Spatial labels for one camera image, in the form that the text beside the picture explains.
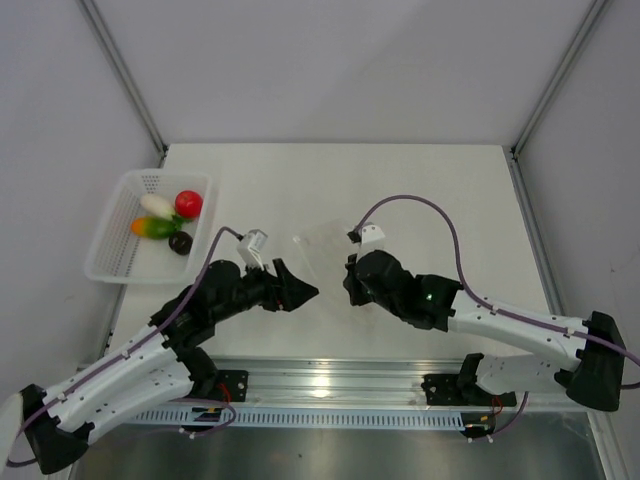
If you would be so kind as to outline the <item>clear zip top bag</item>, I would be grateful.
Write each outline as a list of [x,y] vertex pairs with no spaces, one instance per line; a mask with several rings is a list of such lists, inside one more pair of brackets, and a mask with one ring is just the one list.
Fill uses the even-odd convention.
[[321,295],[337,303],[349,304],[343,281],[348,257],[356,250],[348,237],[351,228],[346,220],[333,219],[306,228],[293,237]]

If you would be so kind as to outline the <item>dark brown toy mushroom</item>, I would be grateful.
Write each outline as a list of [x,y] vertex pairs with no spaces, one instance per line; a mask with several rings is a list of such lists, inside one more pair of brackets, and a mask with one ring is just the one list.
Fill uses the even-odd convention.
[[169,248],[177,255],[187,256],[191,252],[193,238],[185,231],[178,231],[168,238],[168,245]]

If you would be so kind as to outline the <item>red toy tomato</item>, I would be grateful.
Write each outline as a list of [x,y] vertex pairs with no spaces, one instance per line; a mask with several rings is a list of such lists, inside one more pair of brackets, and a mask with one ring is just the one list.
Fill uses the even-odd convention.
[[203,208],[203,198],[193,190],[179,192],[174,200],[176,214],[185,219],[194,219],[200,216]]

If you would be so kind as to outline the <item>white perforated plastic basket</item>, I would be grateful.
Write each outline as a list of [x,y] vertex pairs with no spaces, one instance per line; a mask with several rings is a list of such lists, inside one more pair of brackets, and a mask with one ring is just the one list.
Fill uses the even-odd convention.
[[[144,195],[156,194],[172,202],[184,190],[198,193],[204,201],[200,216],[183,226],[193,239],[189,254],[175,253],[166,239],[133,233],[131,224],[148,215],[140,203]],[[85,275],[115,284],[181,284],[193,279],[209,245],[214,193],[212,178],[206,173],[166,169],[126,173],[107,202],[85,261]]]

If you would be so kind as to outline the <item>orange green toy mango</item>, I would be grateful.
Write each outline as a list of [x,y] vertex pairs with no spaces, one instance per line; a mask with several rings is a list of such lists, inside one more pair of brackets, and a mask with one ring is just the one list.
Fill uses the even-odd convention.
[[176,233],[178,227],[170,220],[147,216],[135,219],[130,225],[130,230],[140,238],[163,240]]

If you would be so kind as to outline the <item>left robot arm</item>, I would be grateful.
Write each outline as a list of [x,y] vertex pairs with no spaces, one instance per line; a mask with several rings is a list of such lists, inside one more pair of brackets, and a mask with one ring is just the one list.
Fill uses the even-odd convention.
[[107,432],[160,404],[219,401],[220,373],[201,345],[218,323],[254,307],[291,312],[318,296],[276,259],[275,270],[217,260],[119,349],[68,380],[22,392],[24,435],[44,475],[80,459]]

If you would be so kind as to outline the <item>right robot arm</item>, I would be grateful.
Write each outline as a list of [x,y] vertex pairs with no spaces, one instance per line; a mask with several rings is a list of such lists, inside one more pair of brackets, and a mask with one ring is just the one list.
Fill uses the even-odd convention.
[[613,318],[586,319],[509,313],[463,285],[439,275],[412,275],[391,254],[352,254],[343,286],[353,306],[375,304],[420,330],[476,335],[520,349],[496,357],[468,354],[456,374],[427,374],[422,388],[430,405],[508,407],[519,393],[564,393],[590,409],[620,406],[624,347]]

